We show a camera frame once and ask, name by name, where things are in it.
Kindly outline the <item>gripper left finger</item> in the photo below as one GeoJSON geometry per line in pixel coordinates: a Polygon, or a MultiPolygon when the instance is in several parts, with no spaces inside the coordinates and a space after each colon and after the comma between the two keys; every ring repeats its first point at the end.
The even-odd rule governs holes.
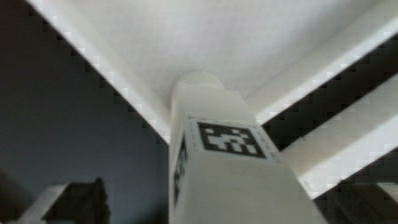
{"type": "Polygon", "coordinates": [[[66,188],[68,184],[55,184],[46,187],[32,206],[18,219],[18,224],[48,224],[44,217],[66,188]]]}

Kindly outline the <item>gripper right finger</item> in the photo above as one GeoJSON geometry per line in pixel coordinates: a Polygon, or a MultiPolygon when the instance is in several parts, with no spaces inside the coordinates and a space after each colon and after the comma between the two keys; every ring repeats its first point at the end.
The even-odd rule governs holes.
{"type": "Polygon", "coordinates": [[[398,184],[393,182],[378,183],[378,187],[391,196],[394,202],[398,203],[398,184]]]}

